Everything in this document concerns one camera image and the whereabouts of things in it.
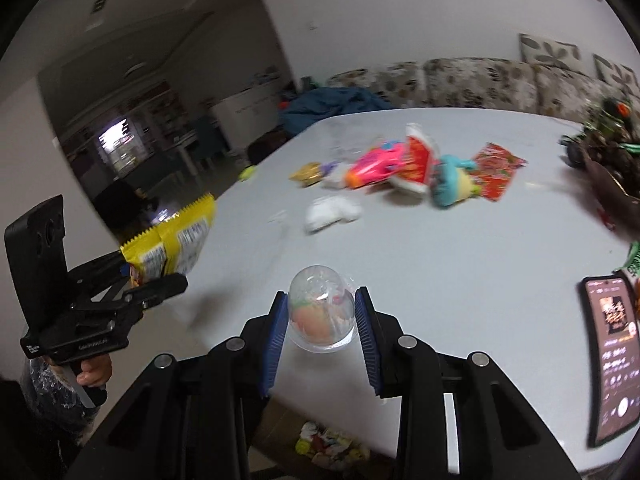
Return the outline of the person's left hand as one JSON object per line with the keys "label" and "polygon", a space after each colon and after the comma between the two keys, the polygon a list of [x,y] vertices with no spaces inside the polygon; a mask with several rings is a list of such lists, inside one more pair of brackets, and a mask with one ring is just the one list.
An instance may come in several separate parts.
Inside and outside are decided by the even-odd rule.
{"label": "person's left hand", "polygon": [[[43,361],[50,367],[52,373],[58,378],[62,384],[71,386],[72,382],[65,375],[65,368],[58,366],[50,358],[45,356]],[[80,364],[80,372],[76,375],[78,385],[84,387],[102,387],[113,375],[113,363],[109,354],[104,356],[96,356],[90,360],[82,361]]]}

